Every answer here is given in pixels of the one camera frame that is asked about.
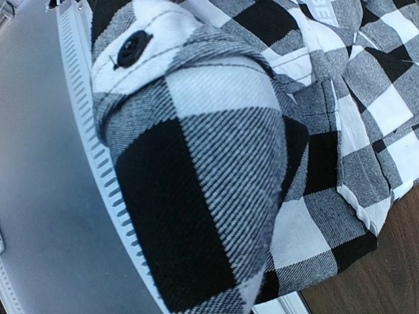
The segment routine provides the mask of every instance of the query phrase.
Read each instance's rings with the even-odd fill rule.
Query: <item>white plastic edge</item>
[[[25,314],[0,258],[0,299],[7,314]]]
[[[126,210],[109,149],[99,142],[94,129],[90,88],[92,11],[86,0],[80,3],[66,1],[56,9],[56,14],[67,89],[90,169],[106,210],[134,267],[162,313],[168,314]]]
[[[255,314],[310,314],[298,292],[253,307]]]

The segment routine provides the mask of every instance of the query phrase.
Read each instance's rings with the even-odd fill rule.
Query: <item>shirt sleeve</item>
[[[94,11],[94,116],[156,287],[170,313],[249,313],[287,168],[269,67],[175,3],[119,2]]]

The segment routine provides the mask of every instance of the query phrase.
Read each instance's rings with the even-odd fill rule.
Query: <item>wooden table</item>
[[[419,313],[419,187],[390,210],[378,249],[302,294],[313,314]]]

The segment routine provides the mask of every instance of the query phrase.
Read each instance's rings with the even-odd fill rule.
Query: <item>black button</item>
[[[153,38],[145,31],[136,31],[123,44],[118,53],[118,65],[120,67],[130,67],[143,54],[145,47]]]

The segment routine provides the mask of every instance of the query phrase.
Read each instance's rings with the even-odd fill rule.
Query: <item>black and white plaid shirt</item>
[[[177,2],[97,1],[96,129],[168,311],[249,313],[374,250],[418,182],[419,5]]]

